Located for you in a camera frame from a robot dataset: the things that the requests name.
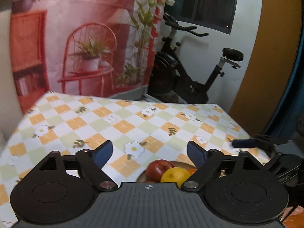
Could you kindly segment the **black exercise bike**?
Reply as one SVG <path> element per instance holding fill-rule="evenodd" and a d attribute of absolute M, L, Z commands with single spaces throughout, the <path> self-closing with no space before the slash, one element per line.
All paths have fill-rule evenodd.
<path fill-rule="evenodd" d="M 194 70 L 202 70 L 192 63 L 189 57 L 188 61 L 181 61 L 178 56 L 180 42 L 172 45 L 174 36 L 178 31 L 188 32 L 197 37 L 205 37 L 209 34 L 197 33 L 196 26 L 181 26 L 176 19 L 165 12 L 163 15 L 165 24 L 171 28 L 168 36 L 162 38 L 163 45 L 155 55 L 154 66 L 149 79 L 147 94 L 158 102 L 176 103 L 176 104 L 206 104 L 209 101 L 208 91 L 216 78 L 223 77 L 223 67 L 229 64 L 232 68 L 237 69 L 241 66 L 238 62 L 243 61 L 242 52 L 233 48 L 223 48 L 222 56 L 209 78 L 205 83 L 200 83 L 193 79 L 187 72 L 190 67 Z"/>

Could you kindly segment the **wooden door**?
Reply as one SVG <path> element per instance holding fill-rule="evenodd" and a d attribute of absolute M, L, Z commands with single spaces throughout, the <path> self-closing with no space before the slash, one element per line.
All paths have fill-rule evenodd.
<path fill-rule="evenodd" d="M 302 26 L 302 0 L 263 0 L 253 53 L 230 116 L 251 136 L 272 118 L 292 72 Z"/>

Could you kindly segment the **yellow lemon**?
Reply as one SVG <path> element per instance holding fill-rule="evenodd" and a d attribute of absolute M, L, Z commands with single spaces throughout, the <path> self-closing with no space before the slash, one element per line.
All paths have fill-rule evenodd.
<path fill-rule="evenodd" d="M 173 167 L 168 169 L 161 177 L 160 182 L 175 182 L 178 188 L 191 176 L 191 174 L 184 168 Z"/>

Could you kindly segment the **bright red apple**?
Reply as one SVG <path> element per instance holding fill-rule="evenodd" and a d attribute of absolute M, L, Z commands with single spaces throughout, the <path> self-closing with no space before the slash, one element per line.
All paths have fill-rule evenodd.
<path fill-rule="evenodd" d="M 151 162 L 145 171 L 148 180 L 160 182 L 162 175 L 170 168 L 175 167 L 173 163 L 167 160 L 155 160 Z"/>

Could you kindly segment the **dark window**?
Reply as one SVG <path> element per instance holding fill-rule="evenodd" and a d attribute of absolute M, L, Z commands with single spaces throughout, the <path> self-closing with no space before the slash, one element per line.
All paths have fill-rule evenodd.
<path fill-rule="evenodd" d="M 165 11 L 176 20 L 231 33 L 237 0 L 175 0 Z"/>

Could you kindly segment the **floral checkered tablecloth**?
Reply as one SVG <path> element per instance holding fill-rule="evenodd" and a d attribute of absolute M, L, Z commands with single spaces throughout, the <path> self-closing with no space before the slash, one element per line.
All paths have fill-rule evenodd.
<path fill-rule="evenodd" d="M 189 163 L 187 143 L 236 155 L 247 132 L 216 104 L 164 104 L 48 92 L 27 111 L 1 154 L 1 227 L 16 217 L 12 189 L 51 151 L 62 155 L 113 143 L 104 172 L 133 182 L 157 159 Z"/>

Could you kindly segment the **pink printed backdrop cloth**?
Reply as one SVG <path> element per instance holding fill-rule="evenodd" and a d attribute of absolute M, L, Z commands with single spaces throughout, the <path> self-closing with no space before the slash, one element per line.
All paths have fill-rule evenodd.
<path fill-rule="evenodd" d="M 139 100 L 165 0 L 13 0 L 11 68 L 21 110 L 46 92 Z"/>

